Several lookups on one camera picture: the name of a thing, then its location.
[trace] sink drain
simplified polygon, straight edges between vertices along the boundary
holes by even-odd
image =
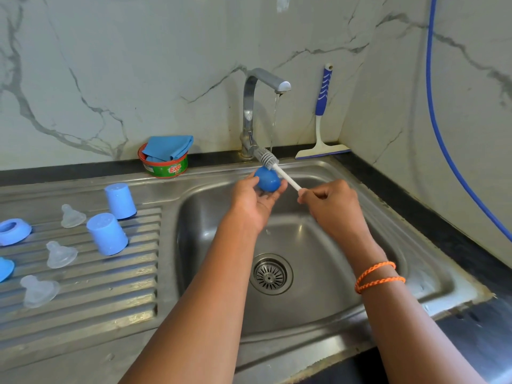
[[[290,264],[281,256],[262,253],[254,258],[250,281],[256,290],[278,295],[290,288],[293,273]]]

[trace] braided orange cord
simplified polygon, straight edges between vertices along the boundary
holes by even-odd
[[[396,264],[394,262],[391,262],[391,261],[386,261],[386,262],[382,262],[382,263],[378,263],[378,264],[375,264],[374,266],[368,268],[366,271],[364,271],[362,273],[362,275],[360,277],[357,278],[357,281],[355,282],[355,292],[357,292],[358,294],[361,294],[361,291],[362,290],[366,290],[368,287],[372,287],[372,286],[376,286],[378,284],[382,284],[382,283],[386,283],[386,282],[394,282],[394,281],[401,281],[401,282],[406,282],[406,278],[405,277],[401,277],[401,276],[395,276],[395,277],[386,277],[384,279],[379,279],[379,280],[375,280],[373,282],[369,282],[367,284],[364,284],[362,286],[360,286],[359,284],[361,283],[361,281],[370,273],[370,272],[373,272],[375,271],[376,269],[380,268],[380,267],[383,267],[385,265],[390,265],[393,267],[393,269],[396,269]]]

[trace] stainless steel sink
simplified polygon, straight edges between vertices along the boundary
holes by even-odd
[[[333,158],[282,163],[303,187],[343,178],[357,190],[374,238],[431,316],[491,296]],[[0,218],[34,226],[22,243],[0,248],[17,264],[0,284],[2,382],[116,383],[200,267],[233,183],[255,167],[197,168],[172,180],[132,174],[1,188]],[[60,227],[61,205],[91,217],[107,208],[103,188],[121,181],[129,183],[138,213],[121,222],[128,247],[106,258],[84,225]],[[77,260],[48,269],[45,244],[52,239],[77,247]],[[229,283],[236,271],[219,277]],[[19,279],[30,273],[61,284],[38,309],[22,307]],[[293,381],[370,348],[354,282],[343,253],[290,187],[257,240],[234,382]]]

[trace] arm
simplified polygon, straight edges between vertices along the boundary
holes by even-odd
[[[254,245],[287,185],[260,197],[258,180],[252,174],[236,183],[199,272],[120,384],[233,381]],[[237,270],[229,283],[218,277],[226,269]]]
[[[338,243],[360,276],[387,261],[372,238],[357,193],[345,181],[299,192],[320,226]],[[362,284],[398,276],[391,266],[370,273]],[[483,379],[426,314],[402,282],[379,284],[362,291],[372,333],[392,384],[484,384]]]

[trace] hand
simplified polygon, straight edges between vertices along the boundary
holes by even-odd
[[[386,254],[372,238],[357,193],[347,182],[336,180],[311,190],[301,189],[298,202],[342,248],[356,275],[369,266],[386,261]]]
[[[247,178],[235,183],[231,200],[231,211],[246,216],[257,232],[261,232],[267,225],[270,212],[275,202],[285,192],[288,182],[281,180],[281,186],[273,193],[258,193],[254,187],[259,177],[251,173]]]

